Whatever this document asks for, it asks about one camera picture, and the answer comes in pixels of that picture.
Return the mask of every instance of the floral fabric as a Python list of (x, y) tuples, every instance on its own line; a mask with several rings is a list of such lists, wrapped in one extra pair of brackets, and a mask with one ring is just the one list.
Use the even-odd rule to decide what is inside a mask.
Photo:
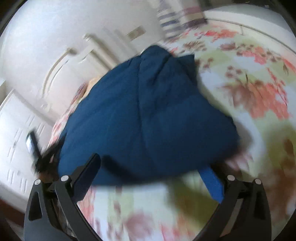
[[(211, 25), (159, 45), (177, 56), (194, 53), (200, 91), (234, 118), (241, 150), (222, 168), (262, 180), (274, 239), (296, 204), (296, 67), (255, 39)], [(217, 202), (192, 172), (149, 185), (91, 187), (78, 205), (103, 240), (180, 241), (202, 230)]]
[(70, 115), (76, 110), (80, 99), (83, 97), (84, 93), (86, 92), (87, 86), (88, 86), (88, 83), (83, 83), (79, 87), (79, 89), (77, 90), (75, 96), (71, 101), (71, 105), (69, 106), (69, 108), (63, 114), (63, 116), (60, 119), (58, 119), (58, 121), (56, 121), (56, 123), (54, 124), (54, 127), (52, 129), (52, 135), (49, 140), (48, 146), (54, 144), (59, 139), (59, 136), (61, 135), (63, 129), (65, 128)]

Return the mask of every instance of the white cabinet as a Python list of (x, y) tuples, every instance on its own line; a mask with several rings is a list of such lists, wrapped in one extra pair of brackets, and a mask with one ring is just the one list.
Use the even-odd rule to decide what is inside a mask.
[(28, 132), (35, 129), (39, 148), (45, 150), (52, 127), (50, 121), (38, 114), (15, 91), (10, 92), (0, 106), (0, 184), (24, 200), (29, 198), (37, 178), (25, 139)]

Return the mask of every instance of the metal pin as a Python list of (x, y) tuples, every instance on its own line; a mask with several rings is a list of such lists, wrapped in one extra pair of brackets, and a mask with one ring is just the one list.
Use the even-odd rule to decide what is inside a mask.
[(262, 182), (261, 182), (261, 180), (259, 178), (256, 178), (255, 183), (258, 184), (258, 185), (261, 185)]
[(41, 183), (41, 180), (40, 180), (40, 179), (37, 179), (37, 180), (35, 180), (35, 182), (34, 182), (35, 185), (39, 185), (40, 183)]
[(62, 181), (62, 182), (65, 182), (65, 181), (67, 181), (68, 179), (69, 179), (69, 176), (67, 176), (67, 175), (64, 175), (64, 176), (61, 177), (61, 181)]
[(228, 181), (234, 181), (235, 177), (234, 177), (234, 175), (228, 175), (227, 179), (228, 179)]

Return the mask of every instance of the blanket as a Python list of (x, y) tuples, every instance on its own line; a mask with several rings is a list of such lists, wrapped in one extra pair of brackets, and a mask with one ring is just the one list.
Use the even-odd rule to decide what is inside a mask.
[(111, 70), (69, 117), (59, 175), (92, 153), (102, 159), (94, 185), (177, 176), (229, 157), (236, 127), (200, 94), (195, 69), (194, 55), (151, 46)]

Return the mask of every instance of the striped cloth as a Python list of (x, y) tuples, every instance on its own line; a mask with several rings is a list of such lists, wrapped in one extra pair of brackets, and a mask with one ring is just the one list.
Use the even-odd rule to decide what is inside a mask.
[(205, 23), (198, 0), (158, 0), (157, 17), (167, 39)]

